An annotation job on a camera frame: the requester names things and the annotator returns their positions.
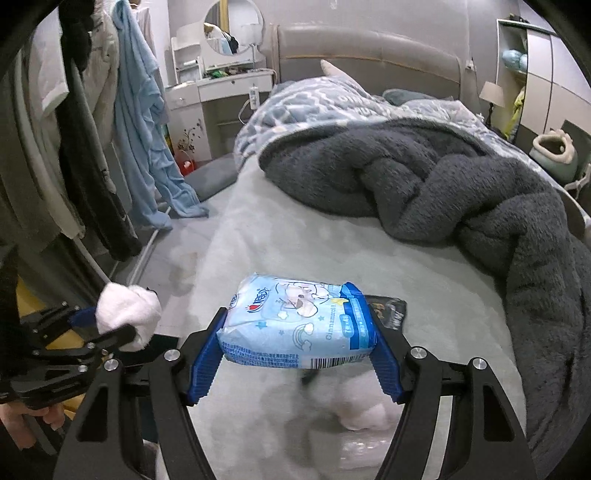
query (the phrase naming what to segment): bed frame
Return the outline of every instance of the bed frame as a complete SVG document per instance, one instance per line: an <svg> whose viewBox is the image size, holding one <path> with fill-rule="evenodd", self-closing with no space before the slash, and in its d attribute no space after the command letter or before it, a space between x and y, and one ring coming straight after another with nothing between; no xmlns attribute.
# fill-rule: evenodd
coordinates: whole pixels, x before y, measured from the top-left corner
<svg viewBox="0 0 591 480"><path fill-rule="evenodd" d="M476 75L460 59L400 35L327 25L273 25L270 64L281 82L323 75L326 59L373 95L389 88L461 100L480 112Z"/></svg>

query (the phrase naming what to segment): silver screw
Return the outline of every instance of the silver screw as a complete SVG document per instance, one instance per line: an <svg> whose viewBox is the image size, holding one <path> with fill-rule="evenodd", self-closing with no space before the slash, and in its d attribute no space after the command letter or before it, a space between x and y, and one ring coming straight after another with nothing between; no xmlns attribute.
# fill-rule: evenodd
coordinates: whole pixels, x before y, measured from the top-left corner
<svg viewBox="0 0 591 480"><path fill-rule="evenodd" d="M416 346L415 348L413 348L412 350L410 350L410 354L414 358L417 358L419 360L422 360L423 358L425 358L427 356L427 351L423 347Z"/></svg>
<svg viewBox="0 0 591 480"><path fill-rule="evenodd" d="M108 372L112 372L118 366L119 366L119 362L116 359L114 359L114 358L112 358L110 360L107 360L105 362L105 370L107 370Z"/></svg>
<svg viewBox="0 0 591 480"><path fill-rule="evenodd" d="M175 360L178 360L180 356L181 352L179 352L178 350L166 350L164 352L164 358L169 362L174 362Z"/></svg>
<svg viewBox="0 0 591 480"><path fill-rule="evenodd" d="M472 360L472 365L474 365L474 368L478 370L484 370L486 367L488 367L486 360L484 360L483 358L475 358L474 360Z"/></svg>

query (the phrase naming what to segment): yellow item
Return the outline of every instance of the yellow item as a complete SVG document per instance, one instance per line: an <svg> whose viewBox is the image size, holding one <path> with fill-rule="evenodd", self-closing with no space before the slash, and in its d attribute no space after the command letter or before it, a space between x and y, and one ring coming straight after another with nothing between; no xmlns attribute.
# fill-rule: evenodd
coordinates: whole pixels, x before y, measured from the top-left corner
<svg viewBox="0 0 591 480"><path fill-rule="evenodd" d="M45 304L39 300L23 281L19 278L17 284L17 305L18 314L21 317L29 315L30 313L38 312L45 308ZM73 330L68 330L61 337L55 339L52 343L47 345L49 350L57 350L62 348L81 348L84 346L84 340ZM74 418L80 403L84 399L84 395L78 395L77 397L71 398L63 402L64 411L70 419Z"/></svg>
<svg viewBox="0 0 591 480"><path fill-rule="evenodd" d="M523 101L524 100L525 100L525 87L523 87L521 89L521 91L519 92L519 95L517 95L517 98L515 99L515 102L513 103L513 115L511 116L511 120L509 120L509 123L505 127L505 131L503 132L503 135L505 136L506 140L509 138L509 135L511 134L511 130L513 130L513 127L519 121L519 118L521 117L521 111L523 110Z"/></svg>

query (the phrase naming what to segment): blue gripper pad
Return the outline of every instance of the blue gripper pad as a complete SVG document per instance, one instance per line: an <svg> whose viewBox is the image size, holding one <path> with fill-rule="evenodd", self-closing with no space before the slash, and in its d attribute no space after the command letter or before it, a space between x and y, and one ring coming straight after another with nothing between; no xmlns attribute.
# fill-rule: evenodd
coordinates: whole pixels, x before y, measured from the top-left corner
<svg viewBox="0 0 591 480"><path fill-rule="evenodd" d="M400 368L377 326L375 328L375 334L377 342L369 359L374 366L382 390L386 395L390 395L392 400L396 402L403 392L400 383Z"/></svg>
<svg viewBox="0 0 591 480"><path fill-rule="evenodd" d="M187 392L187 398L192 403L197 403L200 398L205 397L212 386L213 378L216 376L223 357L222 348L217 341L217 332L223 327L225 321L226 315L223 315L210 331L201 353L193 363L191 386Z"/></svg>

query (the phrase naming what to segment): blue patterned comforter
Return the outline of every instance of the blue patterned comforter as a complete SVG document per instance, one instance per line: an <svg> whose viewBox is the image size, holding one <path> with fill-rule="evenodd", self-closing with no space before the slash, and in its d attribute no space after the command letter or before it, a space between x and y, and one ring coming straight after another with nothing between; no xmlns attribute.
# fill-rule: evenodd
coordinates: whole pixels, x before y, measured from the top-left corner
<svg viewBox="0 0 591 480"><path fill-rule="evenodd" d="M534 160L488 130L460 101L412 100L402 106L393 106L339 77L318 77L277 85L236 137L234 157L240 168L246 160L258 157L277 139L288 135L313 138L331 125L357 127L396 118L441 122L458 133L468 133L492 147L497 154L521 160L555 188L564 191ZM590 231L591 217L579 209L586 230Z"/></svg>

